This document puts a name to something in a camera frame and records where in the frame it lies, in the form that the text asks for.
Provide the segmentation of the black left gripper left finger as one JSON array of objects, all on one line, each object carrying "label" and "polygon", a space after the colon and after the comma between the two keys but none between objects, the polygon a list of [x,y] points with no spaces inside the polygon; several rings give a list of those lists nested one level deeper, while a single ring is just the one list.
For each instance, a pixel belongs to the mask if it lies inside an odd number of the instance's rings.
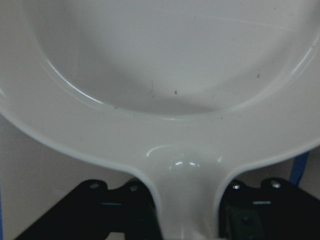
[{"label": "black left gripper left finger", "polygon": [[76,186],[28,228],[18,240],[106,240],[120,233],[126,240],[162,240],[149,189],[131,180],[109,189],[102,180]]}]

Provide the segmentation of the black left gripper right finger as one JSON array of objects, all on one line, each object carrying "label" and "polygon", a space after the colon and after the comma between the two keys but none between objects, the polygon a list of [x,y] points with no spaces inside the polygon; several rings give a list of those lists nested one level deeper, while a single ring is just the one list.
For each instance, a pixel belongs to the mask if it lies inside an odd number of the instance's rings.
[{"label": "black left gripper right finger", "polygon": [[281,178],[260,187],[233,180],[218,211],[218,235],[226,240],[318,240],[320,201]]}]

